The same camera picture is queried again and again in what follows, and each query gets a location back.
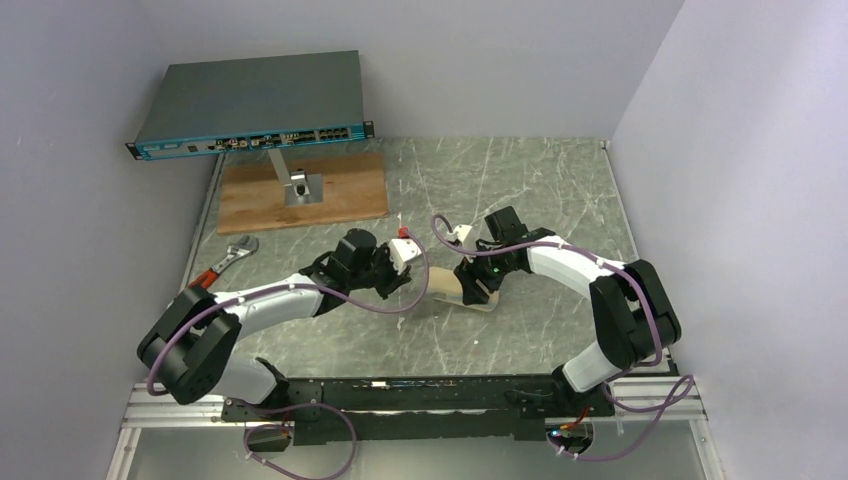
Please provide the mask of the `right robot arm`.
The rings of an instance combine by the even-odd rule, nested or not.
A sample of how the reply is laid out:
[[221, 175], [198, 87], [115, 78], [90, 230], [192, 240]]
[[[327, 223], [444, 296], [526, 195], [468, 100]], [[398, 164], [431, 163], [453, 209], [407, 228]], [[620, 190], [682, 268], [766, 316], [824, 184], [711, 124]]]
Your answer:
[[511, 207], [488, 215], [485, 223], [487, 240], [474, 238], [468, 225], [448, 230], [448, 244], [465, 256], [451, 273], [461, 305], [493, 310], [513, 272], [554, 280], [590, 303], [594, 341], [552, 374], [562, 397], [586, 394], [645, 366], [680, 339], [679, 320], [651, 263], [606, 259], [548, 228], [529, 229]]

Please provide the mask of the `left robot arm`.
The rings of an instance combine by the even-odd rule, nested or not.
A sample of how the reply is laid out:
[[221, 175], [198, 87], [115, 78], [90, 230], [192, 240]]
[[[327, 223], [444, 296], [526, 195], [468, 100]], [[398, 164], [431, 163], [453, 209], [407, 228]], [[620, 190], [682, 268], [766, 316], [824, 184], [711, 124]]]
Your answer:
[[290, 402], [289, 380], [264, 358], [235, 357], [236, 344], [344, 304], [378, 312], [351, 293], [373, 290], [386, 299], [410, 282], [413, 262], [426, 259], [423, 244], [406, 229], [385, 243], [367, 230], [351, 229], [334, 249], [282, 280], [234, 292], [188, 286], [137, 347], [149, 369], [147, 392], [180, 405], [219, 395], [259, 408], [283, 407]]

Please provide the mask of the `beige umbrella pouch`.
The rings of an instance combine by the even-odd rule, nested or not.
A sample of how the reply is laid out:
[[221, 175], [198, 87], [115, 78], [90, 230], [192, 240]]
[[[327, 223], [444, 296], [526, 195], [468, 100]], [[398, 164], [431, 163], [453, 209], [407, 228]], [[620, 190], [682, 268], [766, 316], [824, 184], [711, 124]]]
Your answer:
[[464, 286], [451, 270], [430, 267], [428, 275], [425, 295], [432, 300], [481, 312], [491, 312], [498, 305], [498, 292], [490, 293], [477, 282]]

